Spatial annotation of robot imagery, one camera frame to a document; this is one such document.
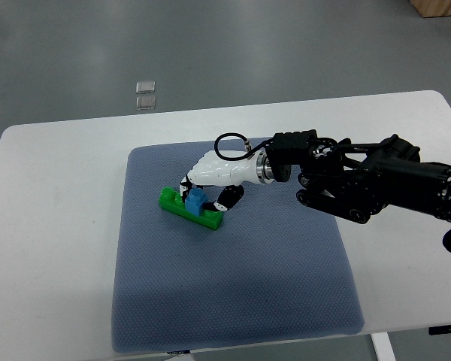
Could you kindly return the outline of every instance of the gray floor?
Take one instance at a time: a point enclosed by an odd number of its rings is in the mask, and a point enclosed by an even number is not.
[[[153,112],[422,89],[451,105],[451,17],[423,19],[407,0],[0,1],[0,136],[136,114],[135,83],[148,79]],[[391,339],[398,360],[451,359],[451,335]],[[375,357],[353,337],[198,359]]]

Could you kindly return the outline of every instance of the white table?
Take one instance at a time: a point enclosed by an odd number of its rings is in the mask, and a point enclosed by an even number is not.
[[[110,308],[127,156],[135,147],[317,129],[375,142],[398,133],[451,164],[451,109],[436,92],[13,126],[0,140],[0,359],[115,355]],[[337,220],[362,333],[451,324],[451,225],[389,206]]]

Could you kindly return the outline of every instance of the black cable connector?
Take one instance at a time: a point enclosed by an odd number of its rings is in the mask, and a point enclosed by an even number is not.
[[[246,137],[244,137],[242,134],[239,133],[224,133],[222,135],[220,135],[219,137],[217,137],[216,141],[213,143],[213,149],[216,152],[217,156],[220,159],[223,160],[228,160],[228,161],[235,161],[235,160],[242,160],[242,159],[247,159],[250,156],[252,156],[257,150],[261,149],[262,147],[264,147],[266,144],[268,144],[271,139],[267,139],[265,141],[263,141],[261,144],[259,144],[257,147],[254,147],[252,150],[250,150],[249,152],[246,152],[243,156],[223,156],[220,152],[219,152],[219,142],[221,140],[223,140],[224,138],[227,137],[236,137],[236,138],[240,138],[244,141],[244,143],[246,143],[248,140]]]

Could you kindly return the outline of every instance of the blue toy block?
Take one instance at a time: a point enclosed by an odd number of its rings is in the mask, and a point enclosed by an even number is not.
[[[201,188],[192,188],[186,198],[186,211],[197,217],[201,216],[202,205],[207,202],[207,196]]]

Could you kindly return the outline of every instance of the building block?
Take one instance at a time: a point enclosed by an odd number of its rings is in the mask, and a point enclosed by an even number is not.
[[[180,193],[175,192],[171,187],[162,189],[159,197],[159,204],[160,207],[166,211],[177,214],[213,230],[219,228],[219,224],[222,222],[222,212],[204,210],[202,211],[202,215],[200,217],[188,212],[186,210],[186,206],[182,202]]]
[[[192,188],[186,198],[186,210],[197,217],[202,214],[202,205],[207,202],[207,196],[204,190],[200,188]]]

